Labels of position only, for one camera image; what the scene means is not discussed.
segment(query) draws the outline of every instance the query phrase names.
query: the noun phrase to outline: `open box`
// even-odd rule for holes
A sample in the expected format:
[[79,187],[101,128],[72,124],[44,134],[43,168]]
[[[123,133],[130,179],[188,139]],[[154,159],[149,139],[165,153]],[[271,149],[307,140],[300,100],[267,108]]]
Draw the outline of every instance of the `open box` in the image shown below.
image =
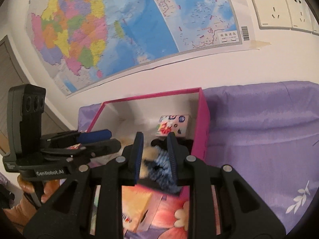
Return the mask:
[[[137,131],[144,134],[150,146],[162,115],[190,115],[188,139],[193,139],[191,154],[205,159],[210,113],[201,88],[170,91],[107,101],[101,104],[88,128],[90,131],[109,129],[113,137],[134,140]],[[187,198],[183,188],[180,197]]]

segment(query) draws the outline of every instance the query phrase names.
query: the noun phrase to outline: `map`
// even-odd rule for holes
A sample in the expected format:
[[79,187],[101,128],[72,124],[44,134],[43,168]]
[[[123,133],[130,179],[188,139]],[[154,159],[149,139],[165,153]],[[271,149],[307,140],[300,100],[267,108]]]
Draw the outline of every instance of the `map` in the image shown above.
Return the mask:
[[29,3],[28,36],[65,95],[162,59],[243,43],[230,0]]

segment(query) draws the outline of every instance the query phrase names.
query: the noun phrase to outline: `wall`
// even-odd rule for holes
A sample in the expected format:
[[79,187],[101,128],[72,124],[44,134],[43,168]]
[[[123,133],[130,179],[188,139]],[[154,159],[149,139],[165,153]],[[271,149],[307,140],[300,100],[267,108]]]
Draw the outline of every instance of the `wall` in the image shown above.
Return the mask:
[[256,40],[270,42],[270,46],[197,58],[136,73],[66,99],[41,66],[25,31],[28,1],[6,1],[8,25],[0,24],[0,39],[1,35],[8,34],[28,79],[47,89],[48,106],[69,128],[77,126],[79,107],[132,95],[286,80],[319,83],[319,36],[291,30],[259,30],[253,4],[248,0]]

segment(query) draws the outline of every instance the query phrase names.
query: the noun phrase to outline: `electrical socket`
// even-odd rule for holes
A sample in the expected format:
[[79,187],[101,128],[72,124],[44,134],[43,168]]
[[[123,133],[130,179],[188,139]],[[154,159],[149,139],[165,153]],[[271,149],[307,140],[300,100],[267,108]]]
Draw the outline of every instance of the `electrical socket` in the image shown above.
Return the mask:
[[319,35],[319,24],[314,16],[314,14],[310,10],[310,8],[309,8],[309,11],[310,11],[310,18],[311,18],[311,23],[312,23],[312,34]]
[[291,28],[286,0],[252,0],[260,28]]
[[292,29],[312,32],[309,7],[305,0],[286,1],[290,13]]

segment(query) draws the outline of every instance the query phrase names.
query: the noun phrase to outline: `silver bolt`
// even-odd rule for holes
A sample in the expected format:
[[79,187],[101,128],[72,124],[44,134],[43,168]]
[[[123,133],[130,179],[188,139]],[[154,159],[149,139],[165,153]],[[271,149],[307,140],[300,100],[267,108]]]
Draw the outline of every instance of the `silver bolt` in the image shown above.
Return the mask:
[[186,156],[186,160],[188,162],[195,162],[196,161],[196,157],[195,156]]
[[230,165],[224,165],[224,166],[223,166],[223,170],[224,170],[225,172],[231,172],[231,171],[232,171],[232,167],[231,167]]
[[79,167],[80,172],[86,172],[89,169],[89,167],[86,164],[83,164]]
[[126,158],[124,157],[124,156],[118,156],[117,158],[116,158],[116,161],[118,162],[118,163],[122,163],[122,162],[124,162],[126,160]]

